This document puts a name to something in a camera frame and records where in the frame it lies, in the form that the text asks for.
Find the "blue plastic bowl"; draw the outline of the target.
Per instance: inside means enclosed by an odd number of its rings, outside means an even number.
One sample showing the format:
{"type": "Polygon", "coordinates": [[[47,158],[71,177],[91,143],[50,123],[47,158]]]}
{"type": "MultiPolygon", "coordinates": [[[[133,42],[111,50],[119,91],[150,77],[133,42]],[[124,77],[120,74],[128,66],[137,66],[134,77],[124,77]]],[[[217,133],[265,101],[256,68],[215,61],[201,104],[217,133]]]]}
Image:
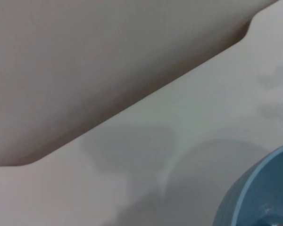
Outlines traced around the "blue plastic bowl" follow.
{"type": "Polygon", "coordinates": [[[235,181],[213,226],[283,226],[283,146],[235,181]]]}

